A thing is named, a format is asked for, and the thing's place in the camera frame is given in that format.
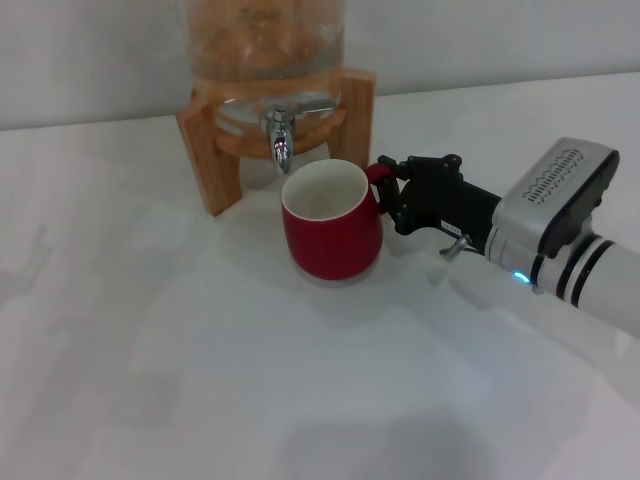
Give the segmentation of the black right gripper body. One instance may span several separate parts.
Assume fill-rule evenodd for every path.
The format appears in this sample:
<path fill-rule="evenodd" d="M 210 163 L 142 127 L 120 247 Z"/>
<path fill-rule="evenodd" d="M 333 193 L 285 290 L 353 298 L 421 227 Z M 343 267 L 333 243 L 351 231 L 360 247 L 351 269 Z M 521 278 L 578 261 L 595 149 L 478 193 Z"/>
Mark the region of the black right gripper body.
<path fill-rule="evenodd" d="M 492 215 L 500 197 L 464 180 L 462 159 L 412 156 L 402 163 L 402 233 L 435 228 L 454 238 L 470 238 L 470 246 L 485 250 Z"/>

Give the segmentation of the red ceramic cup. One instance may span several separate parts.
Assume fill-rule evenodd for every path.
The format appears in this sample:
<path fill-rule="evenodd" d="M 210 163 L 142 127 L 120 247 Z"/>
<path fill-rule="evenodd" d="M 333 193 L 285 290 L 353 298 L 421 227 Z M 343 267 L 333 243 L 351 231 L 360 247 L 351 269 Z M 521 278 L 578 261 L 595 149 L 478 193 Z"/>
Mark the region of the red ceramic cup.
<path fill-rule="evenodd" d="M 373 189 L 393 182 L 391 169 L 365 169 L 325 159 L 292 174 L 281 191 L 287 245 L 307 274 L 327 281 L 356 277 L 369 269 L 383 243 L 383 209 Z"/>

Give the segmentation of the glass beverage dispenser jar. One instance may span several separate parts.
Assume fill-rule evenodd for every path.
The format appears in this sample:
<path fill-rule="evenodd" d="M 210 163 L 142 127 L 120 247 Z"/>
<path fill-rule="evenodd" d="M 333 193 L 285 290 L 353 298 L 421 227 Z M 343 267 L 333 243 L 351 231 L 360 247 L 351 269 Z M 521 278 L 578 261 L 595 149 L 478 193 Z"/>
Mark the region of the glass beverage dispenser jar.
<path fill-rule="evenodd" d="M 217 126 L 266 138 L 275 105 L 339 102 L 345 0 L 183 0 L 196 91 Z"/>

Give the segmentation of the wooden dispenser stand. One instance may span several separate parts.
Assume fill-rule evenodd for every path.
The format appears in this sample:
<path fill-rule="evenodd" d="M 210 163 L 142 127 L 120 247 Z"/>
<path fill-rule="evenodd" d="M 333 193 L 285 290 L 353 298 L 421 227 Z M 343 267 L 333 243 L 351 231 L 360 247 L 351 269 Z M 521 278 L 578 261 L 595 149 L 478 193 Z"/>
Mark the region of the wooden dispenser stand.
<path fill-rule="evenodd" d="M 337 73 L 340 101 L 326 119 L 316 118 L 293 135 L 293 153 L 326 145 L 331 156 L 361 168 L 368 165 L 372 137 L 376 74 L 352 68 Z M 192 90 L 189 105 L 176 115 L 206 211 L 218 216 L 242 199 L 240 160 L 270 160 L 264 134 L 240 137 L 216 124 L 222 91 Z"/>

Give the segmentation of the chrome dispenser faucet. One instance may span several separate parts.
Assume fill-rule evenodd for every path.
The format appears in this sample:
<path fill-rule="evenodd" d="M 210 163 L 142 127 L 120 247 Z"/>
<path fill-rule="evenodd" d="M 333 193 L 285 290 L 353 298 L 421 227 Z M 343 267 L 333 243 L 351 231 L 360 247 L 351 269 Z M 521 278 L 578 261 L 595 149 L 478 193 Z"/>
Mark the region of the chrome dispenser faucet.
<path fill-rule="evenodd" d="M 260 125 L 265 132 L 275 170 L 288 174 L 294 157 L 296 117 L 315 113 L 334 112 L 338 104 L 330 99 L 296 103 L 286 106 L 274 104 L 260 115 Z"/>

